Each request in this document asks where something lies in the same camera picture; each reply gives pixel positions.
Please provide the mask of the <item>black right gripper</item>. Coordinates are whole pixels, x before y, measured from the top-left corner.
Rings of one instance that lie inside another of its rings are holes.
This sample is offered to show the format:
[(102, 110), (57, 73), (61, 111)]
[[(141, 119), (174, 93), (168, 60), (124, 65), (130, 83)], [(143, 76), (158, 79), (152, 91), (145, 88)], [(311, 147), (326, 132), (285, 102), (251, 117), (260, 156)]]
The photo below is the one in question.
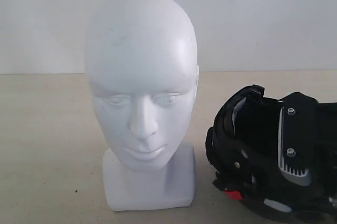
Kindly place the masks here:
[(336, 104), (300, 92), (236, 97), (237, 179), (251, 208), (336, 207)]

